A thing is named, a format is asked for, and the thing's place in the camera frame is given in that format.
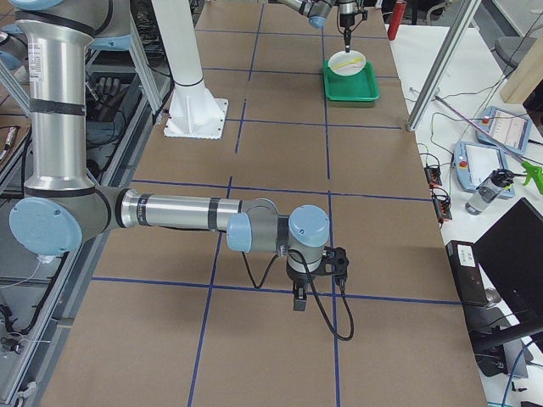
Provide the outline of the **yellow plastic spoon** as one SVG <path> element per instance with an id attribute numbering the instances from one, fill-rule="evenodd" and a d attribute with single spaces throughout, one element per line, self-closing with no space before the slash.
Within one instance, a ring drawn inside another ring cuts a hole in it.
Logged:
<path id="1" fill-rule="evenodd" d="M 362 58 L 356 58 L 349 61 L 345 61 L 336 65 L 332 65 L 332 70 L 341 70 L 341 69 L 348 69 L 350 66 L 354 66 L 355 68 L 362 69 L 366 63 L 365 59 Z"/>

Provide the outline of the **white round plate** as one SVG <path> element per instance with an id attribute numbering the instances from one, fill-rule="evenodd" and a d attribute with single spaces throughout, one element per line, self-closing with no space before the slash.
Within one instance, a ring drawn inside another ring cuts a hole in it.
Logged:
<path id="1" fill-rule="evenodd" d="M 356 50 L 340 51 L 327 62 L 328 68 L 336 75 L 351 76 L 361 72 L 367 63 L 366 56 Z"/>

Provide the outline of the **green plastic tray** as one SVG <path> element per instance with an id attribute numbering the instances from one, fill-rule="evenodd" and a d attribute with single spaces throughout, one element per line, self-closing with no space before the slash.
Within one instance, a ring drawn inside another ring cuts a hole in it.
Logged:
<path id="1" fill-rule="evenodd" d="M 323 85 L 326 97 L 334 102 L 374 103 L 380 98 L 378 82 L 371 62 L 354 75 L 337 75 L 323 62 Z"/>

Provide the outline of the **red fire extinguisher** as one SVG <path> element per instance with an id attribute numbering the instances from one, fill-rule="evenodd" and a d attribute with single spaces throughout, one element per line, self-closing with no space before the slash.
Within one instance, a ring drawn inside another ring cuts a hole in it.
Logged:
<path id="1" fill-rule="evenodd" d="M 403 19 L 403 15 L 406 10 L 406 1 L 397 0 L 395 2 L 390 20 L 389 28 L 387 29 L 387 36 L 390 41 L 393 41 L 396 38 L 397 31 Z"/>

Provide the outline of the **teach pendant near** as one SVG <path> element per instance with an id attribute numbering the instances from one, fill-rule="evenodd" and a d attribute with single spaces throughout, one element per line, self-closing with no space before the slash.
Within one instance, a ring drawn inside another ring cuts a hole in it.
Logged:
<path id="1" fill-rule="evenodd" d="M 507 169 L 507 157 L 497 147 L 459 141 L 453 153 L 453 168 L 460 188 L 474 192 L 493 171 Z"/>

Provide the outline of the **teach pendant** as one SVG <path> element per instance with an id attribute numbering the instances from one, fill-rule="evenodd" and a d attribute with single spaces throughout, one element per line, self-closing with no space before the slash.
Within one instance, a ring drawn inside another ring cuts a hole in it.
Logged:
<path id="1" fill-rule="evenodd" d="M 507 157 L 497 147 L 459 141 L 453 153 L 453 168 L 460 188 L 474 192 L 493 171 L 507 169 Z"/>
<path id="2" fill-rule="evenodd" d="M 479 116 L 477 123 L 488 133 L 486 136 L 483 132 L 476 131 L 476 137 L 480 142 L 491 144 L 490 139 L 495 139 L 516 153 L 525 153 L 533 125 L 527 114 L 516 114 L 496 106 L 489 106 Z"/>

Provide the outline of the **teach pendant far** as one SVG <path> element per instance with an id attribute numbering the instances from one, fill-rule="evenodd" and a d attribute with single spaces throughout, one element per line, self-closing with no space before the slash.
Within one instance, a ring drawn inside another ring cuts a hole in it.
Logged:
<path id="1" fill-rule="evenodd" d="M 488 133 L 486 136 L 483 132 L 476 131 L 476 137 L 480 142 L 491 144 L 490 139 L 495 139 L 516 153 L 525 153 L 533 125 L 527 114 L 516 114 L 496 106 L 489 106 L 479 116 L 477 123 Z"/>

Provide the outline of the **black monitor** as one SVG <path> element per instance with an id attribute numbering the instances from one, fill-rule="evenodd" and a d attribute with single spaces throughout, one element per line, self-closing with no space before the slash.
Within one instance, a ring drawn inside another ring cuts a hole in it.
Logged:
<path id="1" fill-rule="evenodd" d="M 542 214 L 520 198 L 475 243 L 474 254 L 519 323 L 473 334 L 478 353 L 522 337 L 542 339 Z"/>

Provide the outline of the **clear water bottle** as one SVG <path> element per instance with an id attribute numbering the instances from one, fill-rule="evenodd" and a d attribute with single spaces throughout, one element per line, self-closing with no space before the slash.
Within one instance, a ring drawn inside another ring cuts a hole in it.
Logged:
<path id="1" fill-rule="evenodd" d="M 493 170 L 476 188 L 473 196 L 465 203 L 464 209 L 470 215 L 482 214 L 504 190 L 513 184 L 514 177 L 515 174 L 510 170 Z"/>

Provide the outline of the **green reacher grabber tool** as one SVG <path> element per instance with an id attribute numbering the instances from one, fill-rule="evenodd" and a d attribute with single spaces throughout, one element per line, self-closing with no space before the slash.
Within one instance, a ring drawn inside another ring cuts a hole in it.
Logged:
<path id="1" fill-rule="evenodd" d="M 533 181 L 539 193 L 542 193 L 542 167 L 530 163 L 523 156 L 531 130 L 531 121 L 528 118 L 491 106 L 487 110 L 488 115 L 481 119 L 471 119 L 448 104 L 442 97 L 435 95 L 434 98 L 473 127 L 481 142 L 500 148 L 519 162 L 524 168 L 523 184 L 527 186 Z"/>

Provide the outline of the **aluminium frame post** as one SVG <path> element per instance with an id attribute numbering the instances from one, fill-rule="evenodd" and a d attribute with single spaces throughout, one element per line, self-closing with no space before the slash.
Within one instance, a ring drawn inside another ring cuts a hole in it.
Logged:
<path id="1" fill-rule="evenodd" d="M 437 53 L 434 63 L 418 94 L 415 105 L 406 123 L 408 131 L 415 131 L 434 96 L 435 91 L 445 74 L 445 70 L 457 50 L 466 29 L 469 27 L 481 0 L 465 0 L 462 2 L 458 15 L 455 17 L 452 26 L 449 28 L 445 39 Z"/>

